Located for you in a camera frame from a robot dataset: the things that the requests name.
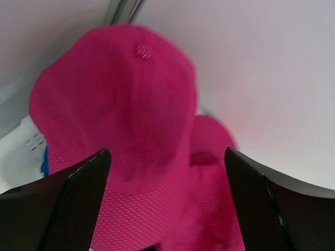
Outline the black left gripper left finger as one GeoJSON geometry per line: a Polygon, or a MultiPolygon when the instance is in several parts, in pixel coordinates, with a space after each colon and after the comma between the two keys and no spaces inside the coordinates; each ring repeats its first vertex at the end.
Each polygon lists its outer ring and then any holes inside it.
{"type": "Polygon", "coordinates": [[[1,250],[89,250],[111,154],[1,194],[1,250]]]}

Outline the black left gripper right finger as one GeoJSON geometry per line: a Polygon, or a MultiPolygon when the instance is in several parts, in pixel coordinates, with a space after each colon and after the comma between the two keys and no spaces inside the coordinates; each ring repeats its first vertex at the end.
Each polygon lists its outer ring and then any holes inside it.
{"type": "Polygon", "coordinates": [[[283,174],[231,147],[224,161],[246,250],[334,251],[334,190],[283,174]]]}

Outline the pink cap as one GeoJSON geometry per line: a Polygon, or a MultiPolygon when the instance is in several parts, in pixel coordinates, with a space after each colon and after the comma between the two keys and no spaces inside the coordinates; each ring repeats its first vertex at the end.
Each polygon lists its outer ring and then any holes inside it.
{"type": "Polygon", "coordinates": [[[111,153],[92,249],[140,250],[179,224],[196,107],[192,63],[143,26],[90,30],[40,74],[29,115],[49,172],[111,153]]]}
{"type": "Polygon", "coordinates": [[[176,229],[157,250],[244,250],[224,155],[236,147],[224,126],[197,115],[191,135],[190,191],[176,229]]]}

